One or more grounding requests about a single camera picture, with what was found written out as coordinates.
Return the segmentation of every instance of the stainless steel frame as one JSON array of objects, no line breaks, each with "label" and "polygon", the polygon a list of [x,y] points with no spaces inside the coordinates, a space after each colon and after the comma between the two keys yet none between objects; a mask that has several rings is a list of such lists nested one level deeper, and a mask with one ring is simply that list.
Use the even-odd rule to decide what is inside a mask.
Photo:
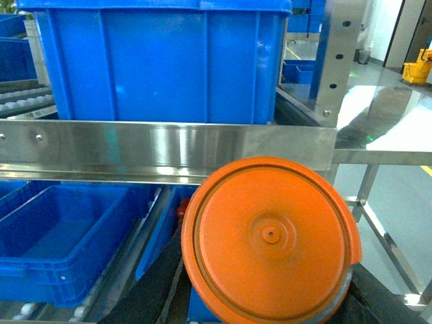
[{"label": "stainless steel frame", "polygon": [[327,0],[310,99],[321,125],[336,127],[367,0]]},{"label": "stainless steel frame", "polygon": [[199,184],[265,155],[326,171],[335,137],[300,126],[0,121],[0,178]]}]

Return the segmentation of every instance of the blue plastic bin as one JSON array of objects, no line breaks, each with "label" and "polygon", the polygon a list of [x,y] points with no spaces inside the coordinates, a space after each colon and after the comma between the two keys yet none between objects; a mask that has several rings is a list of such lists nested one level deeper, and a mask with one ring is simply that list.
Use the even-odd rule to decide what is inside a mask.
[{"label": "blue plastic bin", "polygon": [[28,40],[0,37],[0,82],[27,79],[36,79]]},{"label": "blue plastic bin", "polygon": [[311,84],[313,79],[314,65],[300,65],[296,67],[296,83]]},{"label": "blue plastic bin", "polygon": [[127,193],[52,186],[0,220],[0,300],[78,306],[132,227]]},{"label": "blue plastic bin", "polygon": [[213,314],[206,306],[201,297],[192,286],[190,290],[190,302],[188,310],[188,322],[205,322],[205,323],[219,323],[220,320]]},{"label": "blue plastic bin", "polygon": [[61,119],[265,124],[289,0],[18,0]]},{"label": "blue plastic bin", "polygon": [[0,181],[0,219],[57,182],[48,181]]},{"label": "blue plastic bin", "polygon": [[26,32],[25,15],[0,13],[0,37],[11,37]]},{"label": "blue plastic bin", "polygon": [[161,254],[163,248],[171,237],[177,225],[177,207],[182,198],[190,198],[197,186],[173,186],[169,200],[159,217],[153,234],[148,241],[144,254],[136,268],[135,279],[139,280]]},{"label": "blue plastic bin", "polygon": [[315,61],[286,59],[282,75],[286,83],[312,83]]}]

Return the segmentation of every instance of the door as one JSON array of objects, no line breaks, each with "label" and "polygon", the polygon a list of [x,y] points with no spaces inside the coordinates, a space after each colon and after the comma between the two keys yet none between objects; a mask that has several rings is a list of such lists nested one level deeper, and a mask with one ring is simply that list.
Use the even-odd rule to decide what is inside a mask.
[{"label": "door", "polygon": [[426,0],[405,62],[415,62],[430,37],[432,37],[432,0]]}]

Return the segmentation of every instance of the metal surface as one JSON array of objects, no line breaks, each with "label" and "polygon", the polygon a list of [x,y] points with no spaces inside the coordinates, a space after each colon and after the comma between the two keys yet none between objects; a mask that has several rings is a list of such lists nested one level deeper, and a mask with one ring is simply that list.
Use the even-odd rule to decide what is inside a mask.
[{"label": "metal surface", "polygon": [[339,165],[333,164],[331,165],[331,169],[329,171],[322,171],[319,174],[326,179],[331,185],[334,185],[336,175],[338,174]]},{"label": "metal surface", "polygon": [[[367,0],[327,0],[310,98],[321,124],[334,127],[346,93]],[[324,118],[324,111],[331,113]]]},{"label": "metal surface", "polygon": [[426,303],[432,302],[432,280],[429,282],[421,295],[421,299]]},{"label": "metal surface", "polygon": [[428,165],[432,98],[404,87],[355,86],[337,121],[334,163]]},{"label": "metal surface", "polygon": [[327,171],[335,142],[334,129],[300,126],[8,120],[0,133],[0,178],[179,184],[254,156]]},{"label": "metal surface", "polygon": [[[360,202],[366,202],[369,198],[369,194],[371,193],[373,183],[378,174],[379,165],[372,164],[368,165],[366,171],[364,173],[364,177],[362,180],[362,184],[360,185],[360,189],[358,190],[357,200]],[[361,206],[355,206],[352,209],[352,214],[354,219],[358,223],[360,218],[362,217],[363,208]]]},{"label": "metal surface", "polygon": [[22,113],[20,115],[11,116],[8,117],[8,119],[21,119],[21,120],[46,119],[47,117],[54,116],[54,115],[57,115],[57,107],[50,106],[35,111],[31,111],[29,113]]},{"label": "metal surface", "polygon": [[387,255],[390,257],[392,263],[395,265],[398,273],[404,280],[408,289],[413,294],[421,294],[425,289],[424,283],[417,276],[417,274],[412,269],[408,260],[403,255],[402,251],[399,249],[398,245],[393,241],[390,234],[384,229],[378,217],[369,206],[368,202],[360,202],[362,205],[362,214],[367,220],[375,235],[378,237],[381,245],[384,247]]}]

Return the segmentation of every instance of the orange round lid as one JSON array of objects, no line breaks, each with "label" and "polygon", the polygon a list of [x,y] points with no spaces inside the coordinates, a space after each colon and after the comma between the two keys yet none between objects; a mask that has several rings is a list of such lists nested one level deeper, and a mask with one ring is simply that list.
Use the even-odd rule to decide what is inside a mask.
[{"label": "orange round lid", "polygon": [[190,280],[225,323],[302,323],[346,289],[360,262],[349,209],[321,176],[256,157],[230,163],[198,188],[182,252]]}]

